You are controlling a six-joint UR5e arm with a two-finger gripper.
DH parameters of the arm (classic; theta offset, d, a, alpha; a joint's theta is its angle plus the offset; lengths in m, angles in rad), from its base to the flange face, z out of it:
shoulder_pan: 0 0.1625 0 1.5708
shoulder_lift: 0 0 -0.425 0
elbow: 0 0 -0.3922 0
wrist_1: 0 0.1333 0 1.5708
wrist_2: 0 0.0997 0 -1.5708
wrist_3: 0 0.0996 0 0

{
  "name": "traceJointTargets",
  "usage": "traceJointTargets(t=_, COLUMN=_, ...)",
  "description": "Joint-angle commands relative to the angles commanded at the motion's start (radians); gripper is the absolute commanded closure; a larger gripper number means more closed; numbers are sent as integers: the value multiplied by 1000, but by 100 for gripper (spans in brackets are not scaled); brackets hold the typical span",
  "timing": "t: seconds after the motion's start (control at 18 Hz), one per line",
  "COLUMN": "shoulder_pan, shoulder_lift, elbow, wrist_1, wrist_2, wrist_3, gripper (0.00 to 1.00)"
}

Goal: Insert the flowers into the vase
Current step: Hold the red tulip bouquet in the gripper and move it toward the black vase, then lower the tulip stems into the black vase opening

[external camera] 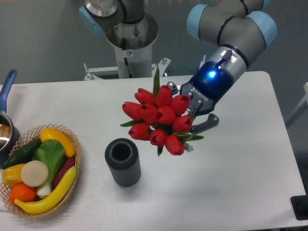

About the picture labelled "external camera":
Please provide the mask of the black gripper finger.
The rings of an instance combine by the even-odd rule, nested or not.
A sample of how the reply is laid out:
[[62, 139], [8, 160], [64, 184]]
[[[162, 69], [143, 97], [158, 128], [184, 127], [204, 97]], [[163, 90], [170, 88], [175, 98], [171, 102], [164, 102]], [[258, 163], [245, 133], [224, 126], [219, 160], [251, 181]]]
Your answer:
[[177, 84], [175, 84], [174, 82], [171, 82], [171, 81], [169, 81], [169, 82], [167, 83], [167, 85], [170, 87], [171, 92], [172, 92], [173, 94], [177, 94], [177, 93], [180, 92], [181, 85], [177, 85]]
[[219, 123], [219, 118], [215, 114], [210, 113], [205, 122], [203, 122], [199, 125], [193, 125], [191, 132], [192, 132], [193, 135], [197, 135], [201, 132], [204, 132], [206, 130], [209, 130], [211, 128], [216, 127], [218, 125], [218, 123]]

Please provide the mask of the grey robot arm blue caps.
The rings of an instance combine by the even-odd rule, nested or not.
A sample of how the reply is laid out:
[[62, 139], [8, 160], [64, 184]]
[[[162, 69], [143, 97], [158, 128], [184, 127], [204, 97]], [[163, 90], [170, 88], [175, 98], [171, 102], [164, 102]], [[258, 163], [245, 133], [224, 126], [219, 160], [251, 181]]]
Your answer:
[[263, 12], [266, 0], [222, 0], [214, 6], [199, 4], [187, 17], [194, 38], [217, 46], [208, 61], [181, 86], [161, 85], [152, 69], [152, 45], [158, 35], [155, 19], [142, 0], [87, 0], [79, 15], [89, 30], [105, 35], [114, 47], [120, 78], [153, 77], [152, 91], [138, 89], [136, 103], [126, 102], [126, 123], [136, 140], [146, 140], [160, 154], [190, 151], [189, 141], [215, 127], [215, 105], [277, 35], [274, 20]]

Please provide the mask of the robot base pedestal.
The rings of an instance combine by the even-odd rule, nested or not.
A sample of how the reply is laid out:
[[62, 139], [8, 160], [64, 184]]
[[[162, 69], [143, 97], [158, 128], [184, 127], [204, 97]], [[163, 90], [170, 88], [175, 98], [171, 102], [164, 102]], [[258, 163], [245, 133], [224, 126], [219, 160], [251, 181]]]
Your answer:
[[84, 8], [79, 9], [79, 14], [95, 35], [105, 35], [114, 48], [117, 62], [117, 66], [99, 68], [88, 68], [84, 64], [85, 80], [97, 80], [99, 76], [109, 75], [118, 75], [120, 79], [153, 77], [157, 69], [161, 77], [164, 75], [171, 60], [164, 57], [159, 63], [152, 63], [152, 48], [158, 37], [158, 25], [151, 15], [145, 13], [135, 24], [121, 22], [105, 32]]

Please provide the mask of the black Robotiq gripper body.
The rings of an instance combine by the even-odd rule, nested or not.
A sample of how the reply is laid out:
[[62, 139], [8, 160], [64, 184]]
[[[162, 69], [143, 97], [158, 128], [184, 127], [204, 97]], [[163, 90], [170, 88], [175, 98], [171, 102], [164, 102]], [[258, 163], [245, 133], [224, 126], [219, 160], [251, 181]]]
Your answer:
[[223, 68], [215, 68], [214, 62], [205, 62], [204, 65], [193, 75], [193, 77], [180, 88], [180, 94], [191, 93], [189, 109], [202, 101], [198, 115], [212, 112], [216, 103], [232, 87], [233, 79]]

